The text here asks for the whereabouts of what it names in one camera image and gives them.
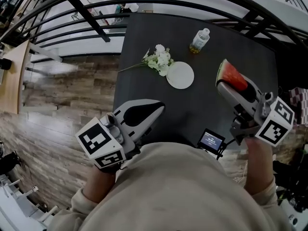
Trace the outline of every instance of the wooden floor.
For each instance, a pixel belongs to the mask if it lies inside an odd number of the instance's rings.
[[[58,105],[53,112],[0,113],[0,139],[6,154],[16,150],[25,166],[16,166],[10,177],[21,179],[26,192],[39,191],[30,199],[45,209],[70,206],[70,199],[85,184],[91,162],[74,134],[93,117],[112,111],[118,56],[78,57],[65,63],[29,64],[22,98],[27,106]],[[292,131],[274,150],[277,159],[289,162],[301,147],[306,128]],[[246,164],[246,151],[225,151],[219,161],[228,175],[239,181]]]

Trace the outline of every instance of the watermelon slice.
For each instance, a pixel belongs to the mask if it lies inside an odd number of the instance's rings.
[[[237,91],[246,90],[248,87],[247,81],[227,59],[223,60],[220,64],[216,78],[216,86],[221,81],[228,83]]]

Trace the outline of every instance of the beige sweatshirt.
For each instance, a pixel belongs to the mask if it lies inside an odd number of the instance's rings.
[[[275,183],[251,197],[211,155],[187,145],[153,143],[127,162],[95,204],[79,190],[72,209],[48,231],[288,231]]]

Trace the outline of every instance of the plastic bottle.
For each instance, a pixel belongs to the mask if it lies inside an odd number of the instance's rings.
[[[205,46],[205,44],[210,39],[210,30],[207,28],[204,28],[203,30],[200,30],[197,35],[194,37],[192,43],[189,46],[189,49],[192,53],[198,54],[200,50]]]

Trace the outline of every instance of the dark table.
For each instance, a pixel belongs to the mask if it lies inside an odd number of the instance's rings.
[[[205,27],[210,30],[210,40],[199,54],[193,54],[189,44],[197,31]],[[118,74],[114,108],[135,99],[155,99],[166,104],[165,113],[144,143],[168,141],[180,135],[196,145],[205,128],[224,136],[226,141],[232,139],[229,129],[234,119],[233,108],[215,87],[219,65],[225,58],[261,91],[273,91],[277,95],[274,52],[229,29],[182,17],[132,15],[119,69],[140,63],[147,50],[151,48],[152,53],[156,44],[170,48],[175,61],[188,63],[194,70],[194,82],[187,89],[178,90],[149,67],[136,67]],[[236,143],[228,147],[232,148],[238,148]]]

